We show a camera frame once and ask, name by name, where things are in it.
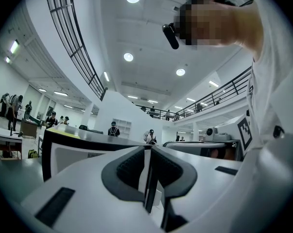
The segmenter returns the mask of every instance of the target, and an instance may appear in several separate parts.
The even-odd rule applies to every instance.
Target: column
[[[197,122],[193,122],[193,142],[197,142],[199,141],[199,129],[198,129],[198,125]]]
[[[89,105],[87,105],[87,107],[85,109],[85,112],[84,112],[84,115],[83,115],[83,118],[82,118],[82,121],[80,123],[81,125],[88,126],[88,121],[89,121],[90,114],[91,114],[93,106],[94,106],[94,102],[92,102]]]
[[[37,105],[36,111],[35,111],[35,113],[32,115],[32,117],[34,117],[34,118],[37,117],[37,114],[38,114],[38,112],[39,112],[39,109],[40,109],[41,103],[42,103],[42,101],[43,101],[43,99],[44,99],[44,96],[45,96],[45,95],[42,93],[41,96],[40,96],[40,99],[39,99],[39,102],[38,102],[38,105]]]

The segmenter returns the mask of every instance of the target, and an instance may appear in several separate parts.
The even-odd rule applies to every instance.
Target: yellow object
[[[68,136],[68,137],[73,137],[73,138],[76,138],[76,139],[80,139],[80,137],[78,135],[66,133],[66,132],[61,131],[61,130],[56,130],[56,129],[53,129],[53,128],[50,128],[50,129],[47,129],[47,130],[51,131],[51,132],[58,133],[58,134],[62,134],[62,135]]]

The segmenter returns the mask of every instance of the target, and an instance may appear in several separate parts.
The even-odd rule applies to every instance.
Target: black metal railing
[[[74,0],[47,0],[61,41],[74,65],[100,100],[104,87],[93,67],[78,25]]]
[[[137,107],[140,107],[142,111],[144,111],[146,114],[149,114],[150,117],[152,118],[167,120],[167,121],[175,120],[174,112],[163,111],[163,110],[141,106],[141,105],[137,105]]]
[[[251,67],[239,74],[237,77],[221,86],[214,92],[199,99],[195,103],[175,113],[175,120],[180,120],[189,117],[193,114],[205,111],[220,103],[223,103],[233,97],[243,93],[247,89],[248,80],[251,74]]]

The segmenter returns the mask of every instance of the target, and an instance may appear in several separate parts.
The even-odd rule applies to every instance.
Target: black slot
[[[72,189],[60,188],[35,217],[51,228],[74,193],[75,191]]]

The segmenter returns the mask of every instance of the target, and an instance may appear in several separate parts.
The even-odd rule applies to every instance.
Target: vent grille
[[[87,158],[92,158],[92,157],[97,157],[97,156],[100,156],[104,153],[88,153],[88,157]]]

